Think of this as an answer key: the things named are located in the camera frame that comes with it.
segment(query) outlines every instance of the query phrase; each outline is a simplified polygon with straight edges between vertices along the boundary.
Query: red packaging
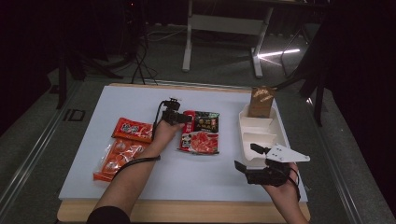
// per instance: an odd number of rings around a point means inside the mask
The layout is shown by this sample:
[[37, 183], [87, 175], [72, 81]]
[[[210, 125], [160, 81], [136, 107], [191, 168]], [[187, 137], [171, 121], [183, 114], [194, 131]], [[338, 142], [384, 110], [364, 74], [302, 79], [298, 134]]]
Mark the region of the red packaging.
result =
[[219, 154], [219, 113], [187, 110], [192, 116], [186, 123], [180, 140], [180, 150], [194, 154]]
[[152, 124], [120, 118], [111, 136], [114, 138], [121, 137], [150, 143]]
[[107, 152], [99, 170], [93, 173], [93, 179], [110, 182], [116, 172], [128, 161], [132, 161], [149, 146], [149, 143], [131, 139], [116, 138]]

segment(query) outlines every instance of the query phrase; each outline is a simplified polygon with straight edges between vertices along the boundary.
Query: brown paper bag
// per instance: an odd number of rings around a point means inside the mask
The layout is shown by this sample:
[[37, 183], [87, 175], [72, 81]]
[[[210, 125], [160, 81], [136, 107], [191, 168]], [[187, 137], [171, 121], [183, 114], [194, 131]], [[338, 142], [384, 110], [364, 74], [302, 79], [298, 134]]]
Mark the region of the brown paper bag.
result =
[[275, 98], [275, 92], [275, 89], [266, 86], [253, 87], [247, 116], [268, 119], [270, 117], [272, 102]]

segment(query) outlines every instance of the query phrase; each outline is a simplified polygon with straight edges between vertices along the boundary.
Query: light strip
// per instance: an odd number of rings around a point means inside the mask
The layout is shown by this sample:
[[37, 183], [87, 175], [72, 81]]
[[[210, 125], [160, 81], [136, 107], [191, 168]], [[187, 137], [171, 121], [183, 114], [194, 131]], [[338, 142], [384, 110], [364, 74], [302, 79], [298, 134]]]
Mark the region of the light strip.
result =
[[[259, 54], [258, 57], [260, 59], [268, 57], [268, 56], [275, 56], [275, 55], [281, 55], [283, 51], [277, 51], [277, 52], [270, 52], [270, 53], [264, 53], [264, 54]], [[285, 50], [284, 53], [295, 53], [295, 52], [300, 52], [299, 49], [288, 49]]]

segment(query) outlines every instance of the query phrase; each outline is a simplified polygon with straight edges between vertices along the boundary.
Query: black sleeve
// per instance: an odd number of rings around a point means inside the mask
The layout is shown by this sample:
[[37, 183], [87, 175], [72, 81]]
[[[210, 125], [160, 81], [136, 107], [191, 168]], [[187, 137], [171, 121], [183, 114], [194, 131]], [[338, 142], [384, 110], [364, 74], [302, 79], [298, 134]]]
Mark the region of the black sleeve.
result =
[[88, 217], [87, 224], [131, 224], [131, 221], [121, 209], [114, 206], [104, 206], [93, 210]]

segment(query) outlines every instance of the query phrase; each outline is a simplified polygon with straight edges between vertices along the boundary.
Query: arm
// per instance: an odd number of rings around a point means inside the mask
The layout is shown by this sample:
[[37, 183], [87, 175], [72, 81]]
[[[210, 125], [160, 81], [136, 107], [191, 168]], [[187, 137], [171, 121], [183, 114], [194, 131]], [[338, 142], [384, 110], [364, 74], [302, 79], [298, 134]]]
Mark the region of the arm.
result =
[[[161, 121], [156, 129], [154, 140], [140, 154], [139, 158], [159, 156], [166, 145], [174, 138], [176, 132], [183, 126], [184, 124], [171, 126], [167, 122]], [[146, 161], [122, 170], [112, 180], [94, 209], [103, 206], [115, 206], [129, 216], [134, 208], [134, 203], [149, 179], [154, 164], [155, 161]]]
[[[295, 171], [298, 171], [295, 163], [291, 163], [290, 167]], [[295, 180], [297, 178], [297, 174], [290, 172], [290, 177]], [[271, 196], [276, 209], [289, 224], [308, 223], [298, 204], [297, 192], [289, 180], [279, 187], [269, 185], [262, 185], [262, 187]]]

